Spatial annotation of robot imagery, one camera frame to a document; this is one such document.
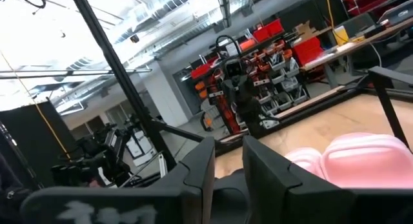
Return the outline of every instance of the pink cushion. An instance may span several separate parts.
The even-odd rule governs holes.
[[[285,157],[303,169],[324,179],[320,167],[321,153],[316,149],[310,147],[298,148],[289,152]]]
[[[343,188],[413,188],[413,155],[390,135],[341,136],[320,165],[325,179]]]

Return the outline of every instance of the yellow cable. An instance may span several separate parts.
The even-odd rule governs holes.
[[[0,54],[1,57],[3,57],[3,59],[5,60],[7,66],[11,69],[11,71],[13,71],[14,75],[16,76],[16,78],[19,80],[19,82],[21,83],[21,85],[23,86],[23,88],[25,88],[26,92],[28,95],[30,95],[29,90],[27,89],[26,85],[23,83],[23,81],[21,80],[21,78],[19,77],[19,75],[17,74],[17,72],[13,69],[13,67],[10,65],[10,63],[8,62],[7,58],[5,57],[5,55],[3,54],[3,51],[0,50]],[[66,154],[67,158],[70,159],[70,155],[67,152],[65,146],[63,146],[62,142],[60,141],[59,137],[57,136],[56,132],[54,131],[53,127],[50,125],[50,123],[47,121],[47,118],[45,117],[45,115],[43,114],[43,112],[41,111],[39,105],[36,103],[36,101],[34,100],[34,98],[32,98],[32,101],[37,109],[37,111],[39,112],[40,116],[43,118],[43,120],[45,121],[46,125],[49,127],[51,133],[53,134],[53,136],[56,138],[56,141],[59,143],[60,147],[62,148],[63,152]]]
[[[341,40],[343,40],[345,43],[350,43],[351,41],[343,39],[342,37],[340,37],[337,33],[336,30],[334,29],[334,19],[333,19],[333,15],[331,12],[331,6],[330,6],[330,0],[326,0],[327,1],[327,8],[328,8],[328,14],[330,15],[330,22],[331,22],[331,31],[333,32],[333,34],[340,38]]]

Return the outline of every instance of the workbench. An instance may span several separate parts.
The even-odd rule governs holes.
[[[324,66],[324,71],[325,75],[327,77],[328,83],[331,88],[336,88],[338,87],[338,82],[336,80],[336,77],[333,73],[333,70],[331,69],[329,63],[342,58],[344,56],[347,56],[347,72],[352,73],[354,71],[352,65],[352,59],[350,54],[354,53],[356,50],[359,50],[361,47],[364,47],[366,45],[372,44],[374,41],[379,40],[383,37],[389,36],[390,34],[394,34],[404,28],[407,28],[409,26],[413,25],[413,18],[407,19],[406,21],[399,23],[397,25],[391,26],[387,28],[386,30],[370,37],[367,39],[364,39],[362,41],[358,41],[355,43],[346,43],[343,46],[335,46],[334,48],[336,51],[334,53],[329,53],[327,55],[323,55],[318,57],[317,59],[307,63],[306,65],[302,66],[300,69],[302,71],[309,71],[312,70],[318,66],[323,65]]]

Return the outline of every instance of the wooden table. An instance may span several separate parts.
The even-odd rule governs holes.
[[[315,97],[303,105],[329,93],[331,92]],[[406,132],[413,129],[413,103],[392,101],[392,104],[403,130]],[[334,138],[351,132],[393,134],[378,97],[366,94],[356,96],[263,137],[260,142],[282,155],[299,147],[313,147],[323,152]],[[413,135],[407,135],[407,140],[413,143]],[[227,176],[242,167],[242,148],[239,148],[216,159],[215,177]]]
[[[397,25],[391,26],[389,28],[387,28],[386,30],[370,37],[367,39],[364,39],[362,41],[359,42],[355,42],[355,43],[347,43],[347,44],[351,44],[350,46],[346,47],[347,44],[343,45],[343,46],[335,46],[335,48],[337,48],[337,52],[331,53],[327,56],[321,56],[318,59],[315,59],[309,63],[307,63],[306,65],[302,66],[301,69],[304,71],[308,71],[308,70],[312,70],[313,68],[317,67],[317,66],[321,66],[324,65],[324,70],[325,70],[325,74],[328,80],[329,85],[332,88],[335,88],[338,86],[338,83],[336,81],[335,75],[332,71],[332,69],[330,68],[329,63],[339,59],[340,57],[343,56],[347,56],[353,52],[355,52],[356,50],[360,49],[363,46],[369,45],[371,44],[371,42],[374,42],[375,40],[381,39],[382,37],[386,37],[390,34],[394,34],[406,27],[409,27],[413,25],[413,18],[407,19],[406,21],[399,23]]]

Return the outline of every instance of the black robot frame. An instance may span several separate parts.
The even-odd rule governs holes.
[[[81,15],[83,16],[86,24],[88,25],[94,39],[101,47],[105,59],[107,60],[116,79],[123,89],[123,92],[125,93],[132,108],[134,109],[136,116],[140,121],[143,132],[153,143],[155,149],[158,152],[163,153],[168,170],[172,170],[176,166],[176,161],[169,151],[165,141],[163,140],[160,131],[164,130],[196,142],[201,142],[202,140],[204,140],[204,137],[175,127],[171,127],[151,118],[148,110],[139,97],[137,90],[130,80],[128,73],[119,60],[119,57],[117,56],[115,50],[113,49],[112,44],[108,40],[104,30],[102,29],[102,26],[99,24],[99,21],[97,20],[95,13],[90,7],[88,1],[74,0],[74,2]],[[267,136],[273,132],[281,130],[282,128],[297,123],[298,121],[301,121],[302,119],[305,119],[311,115],[317,114],[318,112],[333,107],[338,103],[344,102],[362,93],[368,93],[377,95],[381,102],[381,105],[383,106],[383,110],[385,111],[386,117],[388,119],[388,122],[390,123],[394,135],[408,146],[406,137],[401,129],[401,125],[390,102],[390,98],[411,102],[413,101],[413,92],[393,89],[391,79],[413,85],[413,76],[401,74],[399,72],[394,72],[386,68],[380,68],[377,66],[371,68],[365,77],[362,77],[361,79],[345,85],[334,93],[331,93],[328,96],[325,96],[322,99],[318,99],[316,101],[307,101],[308,105],[305,105],[303,106],[303,108],[297,109],[296,111],[281,117],[279,120],[279,125],[263,131],[260,136],[255,137],[261,138]],[[368,88],[367,85],[369,83],[374,84],[374,89]],[[242,137],[243,135],[239,134],[238,137],[234,137],[229,141],[225,141],[224,139],[218,140],[216,144],[216,157],[241,147]]]

